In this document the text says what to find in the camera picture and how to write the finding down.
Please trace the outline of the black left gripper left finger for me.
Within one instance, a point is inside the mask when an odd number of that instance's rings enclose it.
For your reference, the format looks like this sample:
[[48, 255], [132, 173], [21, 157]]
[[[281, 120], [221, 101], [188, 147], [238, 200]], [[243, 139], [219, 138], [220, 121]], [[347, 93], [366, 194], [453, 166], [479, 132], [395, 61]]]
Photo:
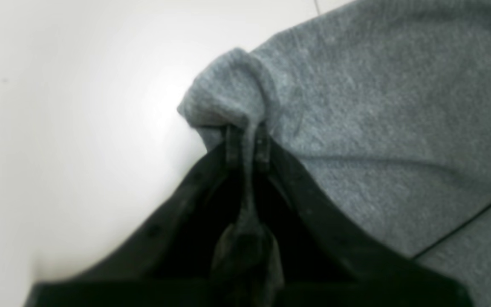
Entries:
[[217, 307], [216, 244], [236, 221], [241, 140], [233, 126], [115, 251], [84, 272], [33, 286], [26, 307]]

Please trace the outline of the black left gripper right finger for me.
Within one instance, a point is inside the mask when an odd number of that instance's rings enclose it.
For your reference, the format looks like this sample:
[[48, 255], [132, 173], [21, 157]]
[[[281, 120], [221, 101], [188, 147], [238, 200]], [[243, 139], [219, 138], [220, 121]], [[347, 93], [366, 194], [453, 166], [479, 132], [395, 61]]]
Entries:
[[341, 212], [264, 124], [257, 128], [259, 216], [279, 244], [277, 307], [470, 307], [466, 288], [373, 239]]

